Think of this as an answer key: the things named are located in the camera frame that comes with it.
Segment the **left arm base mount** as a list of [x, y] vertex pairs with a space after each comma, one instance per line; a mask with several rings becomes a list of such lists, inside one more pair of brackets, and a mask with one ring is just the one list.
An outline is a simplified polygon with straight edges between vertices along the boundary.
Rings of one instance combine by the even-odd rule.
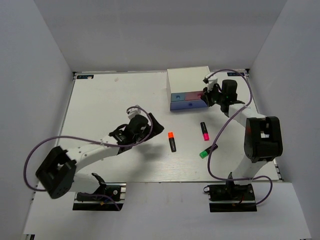
[[125, 203], [125, 183], [102, 184], [94, 193], [77, 193], [73, 211], [118, 212]]

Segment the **blue wide drawer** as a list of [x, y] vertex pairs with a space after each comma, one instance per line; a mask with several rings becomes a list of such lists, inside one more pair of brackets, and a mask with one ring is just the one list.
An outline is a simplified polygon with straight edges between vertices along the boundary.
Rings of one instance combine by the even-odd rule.
[[207, 108], [203, 100], [174, 101], [170, 103], [170, 111]]

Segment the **orange cap highlighter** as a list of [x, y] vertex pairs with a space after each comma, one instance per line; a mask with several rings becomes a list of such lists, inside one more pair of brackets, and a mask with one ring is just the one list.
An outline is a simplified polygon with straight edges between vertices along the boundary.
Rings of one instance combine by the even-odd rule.
[[176, 152], [177, 148], [176, 148], [175, 137], [174, 137], [173, 132], [168, 133], [168, 140], [169, 140], [171, 152], [172, 153]]

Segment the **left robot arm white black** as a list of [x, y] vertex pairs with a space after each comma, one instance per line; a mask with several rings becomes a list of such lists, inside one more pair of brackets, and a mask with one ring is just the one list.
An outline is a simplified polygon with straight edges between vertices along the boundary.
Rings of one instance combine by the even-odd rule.
[[163, 130], [164, 127], [152, 113], [148, 117], [136, 114], [128, 124], [118, 126], [97, 143], [71, 149], [54, 147], [35, 175], [52, 199], [68, 192], [83, 192], [99, 200], [106, 193], [102, 178], [95, 173], [80, 174], [79, 171], [97, 161], [120, 155], [132, 149], [133, 145], [161, 134]]

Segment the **light blue small drawer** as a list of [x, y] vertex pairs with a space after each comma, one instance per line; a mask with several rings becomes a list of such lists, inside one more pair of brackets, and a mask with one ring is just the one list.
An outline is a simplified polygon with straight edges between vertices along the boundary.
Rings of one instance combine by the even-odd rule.
[[170, 95], [170, 101], [171, 102], [181, 102], [185, 101], [186, 93], [180, 92], [180, 93], [172, 93]]

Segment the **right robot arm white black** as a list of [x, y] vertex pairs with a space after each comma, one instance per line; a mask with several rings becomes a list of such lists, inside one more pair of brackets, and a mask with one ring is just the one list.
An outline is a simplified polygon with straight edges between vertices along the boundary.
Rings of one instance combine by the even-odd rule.
[[245, 128], [244, 157], [238, 167], [228, 177], [226, 195], [236, 200], [244, 193], [242, 185], [248, 185], [259, 170], [283, 153], [283, 141], [280, 120], [276, 116], [265, 116], [252, 110], [243, 101], [238, 100], [235, 80], [226, 79], [222, 86], [217, 79], [205, 80], [201, 99], [211, 107], [219, 105], [228, 121], [237, 121]]

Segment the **pink small drawer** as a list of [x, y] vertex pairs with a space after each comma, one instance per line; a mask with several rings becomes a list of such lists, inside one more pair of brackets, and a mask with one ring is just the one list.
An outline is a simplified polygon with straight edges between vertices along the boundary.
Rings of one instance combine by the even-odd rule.
[[185, 101], [196, 101], [200, 100], [203, 95], [202, 91], [193, 91], [193, 92], [186, 92], [185, 93]]

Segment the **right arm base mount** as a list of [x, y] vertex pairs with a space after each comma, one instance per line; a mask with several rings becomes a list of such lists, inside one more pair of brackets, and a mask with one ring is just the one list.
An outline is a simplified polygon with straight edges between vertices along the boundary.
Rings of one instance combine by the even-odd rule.
[[256, 212], [256, 198], [251, 184], [211, 184], [203, 188], [208, 194], [211, 213]]

